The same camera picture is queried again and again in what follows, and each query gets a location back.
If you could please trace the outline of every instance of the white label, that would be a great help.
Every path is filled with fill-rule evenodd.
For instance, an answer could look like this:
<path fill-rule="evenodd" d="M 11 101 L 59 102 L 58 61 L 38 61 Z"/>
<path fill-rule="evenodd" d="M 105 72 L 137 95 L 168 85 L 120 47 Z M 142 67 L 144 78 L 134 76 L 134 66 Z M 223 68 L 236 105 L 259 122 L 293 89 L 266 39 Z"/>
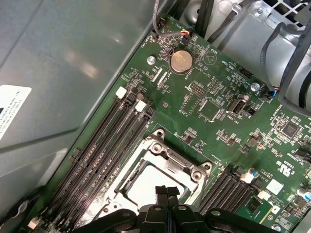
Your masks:
<path fill-rule="evenodd" d="M 0 140 L 30 92 L 30 87 L 0 86 Z"/>
<path fill-rule="evenodd" d="M 273 194 L 277 195 L 282 190 L 283 187 L 284 185 L 280 184 L 275 179 L 272 179 L 268 184 L 267 189 Z"/>
<path fill-rule="evenodd" d="M 273 206 L 271 212 L 272 212 L 273 214 L 276 215 L 276 214 L 280 211 L 280 209 L 281 209 L 280 207 L 278 207 L 277 205 L 275 205 L 275 206 Z"/>

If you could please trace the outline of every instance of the black cable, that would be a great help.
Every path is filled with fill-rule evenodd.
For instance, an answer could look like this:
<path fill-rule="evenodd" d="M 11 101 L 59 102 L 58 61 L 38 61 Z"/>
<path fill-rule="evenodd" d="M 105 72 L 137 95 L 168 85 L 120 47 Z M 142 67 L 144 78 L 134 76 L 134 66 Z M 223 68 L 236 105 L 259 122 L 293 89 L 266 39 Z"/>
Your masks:
<path fill-rule="evenodd" d="M 204 24 L 203 24 L 203 28 L 202 28 L 202 37 L 204 38 L 207 32 L 207 28 L 209 25 L 209 21 L 210 21 L 210 17 L 212 15 L 212 11 L 213 11 L 213 6 L 214 6 L 214 0 L 208 0 L 208 4 L 207 4 L 207 9 L 205 12 L 205 20 L 204 20 Z"/>
<path fill-rule="evenodd" d="M 230 25 L 236 15 L 237 13 L 231 11 L 225 18 L 223 23 L 220 25 L 220 27 L 209 37 L 207 41 L 209 43 L 213 43 L 226 30 L 226 28 Z"/>
<path fill-rule="evenodd" d="M 179 20 L 186 7 L 188 6 L 189 2 L 190 0 L 177 0 L 174 6 L 169 11 L 169 15 Z"/>
<path fill-rule="evenodd" d="M 293 52 L 288 64 L 285 67 L 285 71 L 283 73 L 281 83 L 280 83 L 280 90 L 279 90 L 279 96 L 278 100 L 280 103 L 298 113 L 301 115 L 304 115 L 306 117 L 311 117 L 311 111 L 308 111 L 304 108 L 299 107 L 298 105 L 290 102 L 286 97 L 286 92 L 288 90 L 288 87 L 290 86 L 293 77 L 298 70 L 302 60 L 304 59 L 309 47 L 311 45 L 311 19 L 307 23 L 303 33 L 299 37 L 298 44 L 296 46 L 295 51 Z"/>
<path fill-rule="evenodd" d="M 298 104 L 299 107 L 304 109 L 306 109 L 307 93 L 310 88 L 310 85 L 311 85 L 311 71 L 307 74 L 299 91 Z"/>
<path fill-rule="evenodd" d="M 275 88 L 272 86 L 270 79 L 269 79 L 269 76 L 267 74 L 267 68 L 266 68 L 267 50 L 268 50 L 271 42 L 274 41 L 277 38 L 277 36 L 280 34 L 281 29 L 283 29 L 287 33 L 290 33 L 293 35 L 301 35 L 303 33 L 303 31 L 294 31 L 294 30 L 289 29 L 285 23 L 279 23 L 276 26 L 276 28 L 273 30 L 272 34 L 270 35 L 270 37 L 268 38 L 266 43 L 263 45 L 263 47 L 261 49 L 261 53 L 260 53 L 259 65 L 260 65 L 260 68 L 262 71 L 264 81 L 265 81 L 265 83 L 266 83 L 266 85 L 270 91 L 274 91 Z"/>
<path fill-rule="evenodd" d="M 205 34 L 203 35 L 203 26 L 204 26 L 204 19 L 206 15 L 207 4 L 208 4 L 208 0 L 201 1 L 198 18 L 195 24 L 195 32 L 201 37 L 205 36 Z"/>
<path fill-rule="evenodd" d="M 244 8 L 247 5 L 249 5 L 251 3 L 254 3 L 256 1 L 260 1 L 260 0 L 244 0 L 239 5 L 242 8 Z M 220 27 L 209 37 L 209 39 L 207 41 L 209 43 L 213 43 L 227 29 L 227 27 L 232 23 L 232 21 L 233 21 L 233 19 L 235 18 L 236 15 L 237 15 L 236 12 L 231 11 L 229 13 L 229 15 L 225 18 L 223 23 L 220 25 Z"/>

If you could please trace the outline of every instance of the capacitor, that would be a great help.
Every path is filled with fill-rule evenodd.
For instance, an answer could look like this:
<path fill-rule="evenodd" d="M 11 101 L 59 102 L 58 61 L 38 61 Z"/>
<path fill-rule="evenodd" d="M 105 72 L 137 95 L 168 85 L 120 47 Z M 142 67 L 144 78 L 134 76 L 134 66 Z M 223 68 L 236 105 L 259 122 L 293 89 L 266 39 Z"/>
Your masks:
<path fill-rule="evenodd" d="M 259 172 L 257 172 L 253 167 L 248 170 L 248 173 L 251 174 L 254 178 L 259 176 Z"/>
<path fill-rule="evenodd" d="M 310 201 L 311 200 L 311 192 L 305 188 L 300 188 L 297 190 L 297 194 L 303 197 L 304 200 Z"/>
<path fill-rule="evenodd" d="M 260 90 L 260 85 L 258 83 L 252 83 L 251 84 L 251 90 L 253 92 L 258 92 Z"/>
<path fill-rule="evenodd" d="M 278 224 L 273 224 L 273 226 L 271 227 L 273 230 L 277 231 L 277 232 L 281 232 L 281 226 Z"/>

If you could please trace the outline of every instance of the chip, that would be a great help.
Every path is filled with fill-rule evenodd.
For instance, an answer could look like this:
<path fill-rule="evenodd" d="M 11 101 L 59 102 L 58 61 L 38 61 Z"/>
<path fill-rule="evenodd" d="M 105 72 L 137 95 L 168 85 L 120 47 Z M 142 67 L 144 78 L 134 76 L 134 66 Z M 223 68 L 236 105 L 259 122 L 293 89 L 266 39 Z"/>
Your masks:
<path fill-rule="evenodd" d="M 258 207 L 261 205 L 261 203 L 256 199 L 256 198 L 253 198 L 249 201 L 248 205 L 247 205 L 247 208 L 249 209 L 249 211 L 253 214 L 257 209 Z"/>
<path fill-rule="evenodd" d="M 294 124 L 288 122 L 287 125 L 283 129 L 283 133 L 288 136 L 289 138 L 292 138 L 295 133 L 297 132 L 298 127 L 295 126 Z"/>
<path fill-rule="evenodd" d="M 249 140 L 248 140 L 248 142 L 247 142 L 247 144 L 250 146 L 250 147 L 254 147 L 255 145 L 257 145 L 257 143 L 258 143 L 258 140 L 257 140 L 257 138 L 255 138 L 255 137 L 251 137 Z"/>
<path fill-rule="evenodd" d="M 296 197 L 294 203 L 300 208 L 303 209 L 307 205 L 307 202 L 302 197 Z"/>

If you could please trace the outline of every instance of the screw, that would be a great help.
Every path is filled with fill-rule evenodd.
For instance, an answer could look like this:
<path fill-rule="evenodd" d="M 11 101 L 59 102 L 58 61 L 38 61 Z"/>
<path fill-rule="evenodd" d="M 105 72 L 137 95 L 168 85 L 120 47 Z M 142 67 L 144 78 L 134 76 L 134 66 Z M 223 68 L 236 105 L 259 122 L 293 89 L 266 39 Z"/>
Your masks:
<path fill-rule="evenodd" d="M 161 147 L 160 144 L 154 144 L 154 145 L 152 146 L 152 150 L 153 150 L 155 153 L 158 153 L 158 152 L 160 152 L 160 151 L 162 150 L 162 147 Z"/>
<path fill-rule="evenodd" d="M 214 215 L 214 216 L 220 216 L 220 212 L 217 211 L 217 210 L 213 210 L 213 211 L 212 211 L 212 215 Z"/>
<path fill-rule="evenodd" d="M 178 207 L 178 209 L 179 209 L 179 210 L 186 210 L 187 208 L 186 208 L 184 205 L 180 205 L 180 206 Z"/>
<path fill-rule="evenodd" d="M 156 63 L 156 57 L 154 57 L 154 56 L 149 56 L 149 57 L 147 58 L 147 63 L 148 63 L 149 65 L 154 65 L 154 64 Z"/>
<path fill-rule="evenodd" d="M 202 178 L 202 174 L 199 171 L 195 171 L 193 173 L 193 178 L 198 181 Z"/>
<path fill-rule="evenodd" d="M 258 83 L 252 83 L 251 84 L 251 90 L 253 92 L 258 92 L 260 90 L 260 85 Z"/>
<path fill-rule="evenodd" d="M 281 232 L 281 230 L 282 230 L 280 225 L 278 225 L 278 224 L 274 224 L 271 228 L 277 232 Z"/>
<path fill-rule="evenodd" d="M 262 13 L 263 13 L 263 9 L 262 9 L 262 8 L 258 8 L 258 9 L 257 9 L 257 13 L 258 13 L 258 14 L 262 14 Z"/>

